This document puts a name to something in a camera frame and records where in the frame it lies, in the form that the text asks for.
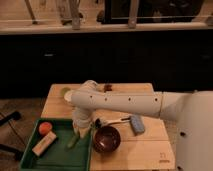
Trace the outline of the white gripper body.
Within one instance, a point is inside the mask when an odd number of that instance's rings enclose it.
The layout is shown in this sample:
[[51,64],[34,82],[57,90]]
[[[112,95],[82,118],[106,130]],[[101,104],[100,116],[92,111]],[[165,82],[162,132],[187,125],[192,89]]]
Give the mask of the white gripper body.
[[76,107],[72,113],[73,126],[80,137],[84,138],[92,123],[92,111]]

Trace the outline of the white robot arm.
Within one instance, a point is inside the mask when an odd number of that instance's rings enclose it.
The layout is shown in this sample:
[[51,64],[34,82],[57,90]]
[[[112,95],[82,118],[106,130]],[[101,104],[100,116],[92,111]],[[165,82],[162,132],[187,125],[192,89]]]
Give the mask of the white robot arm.
[[105,109],[176,121],[176,171],[213,171],[213,91],[114,93],[88,80],[71,103],[77,116]]

